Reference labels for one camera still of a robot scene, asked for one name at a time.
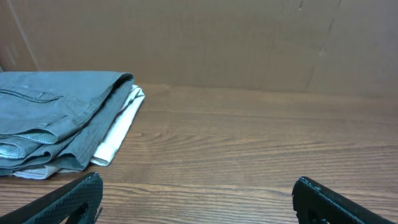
cardboard box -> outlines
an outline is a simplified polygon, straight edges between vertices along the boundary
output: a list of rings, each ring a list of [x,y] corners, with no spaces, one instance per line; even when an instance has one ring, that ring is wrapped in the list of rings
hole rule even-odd
[[[5,70],[398,96],[396,0],[0,1]]]

jeans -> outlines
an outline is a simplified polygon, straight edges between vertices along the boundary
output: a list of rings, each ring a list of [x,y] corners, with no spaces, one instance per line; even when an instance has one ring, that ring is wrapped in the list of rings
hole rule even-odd
[[[133,83],[119,72],[0,73],[0,175],[84,169]]]

white cloth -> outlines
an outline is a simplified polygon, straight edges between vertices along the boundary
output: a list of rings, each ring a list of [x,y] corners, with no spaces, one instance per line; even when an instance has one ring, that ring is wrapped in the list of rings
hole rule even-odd
[[[144,101],[145,94],[142,89],[133,85],[130,94],[127,96],[119,115],[114,119],[113,124],[103,139],[103,142],[97,147],[92,163],[99,166],[108,166],[118,152],[127,132],[136,116],[136,113]],[[79,172],[78,170],[60,169],[55,166],[42,165],[34,169],[25,169],[15,171],[14,176],[27,179],[46,179],[56,172]]]

clothing stack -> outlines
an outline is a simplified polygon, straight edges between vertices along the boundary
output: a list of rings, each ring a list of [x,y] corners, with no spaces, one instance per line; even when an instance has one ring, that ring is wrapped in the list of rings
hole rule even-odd
[[[108,165],[144,94],[130,73],[0,73],[0,175]]]

wooden table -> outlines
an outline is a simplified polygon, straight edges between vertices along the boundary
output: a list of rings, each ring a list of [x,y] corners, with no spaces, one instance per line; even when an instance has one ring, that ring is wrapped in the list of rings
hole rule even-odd
[[[398,101],[141,85],[98,223],[297,223],[309,176],[398,222]],[[81,176],[0,179],[0,215]]]

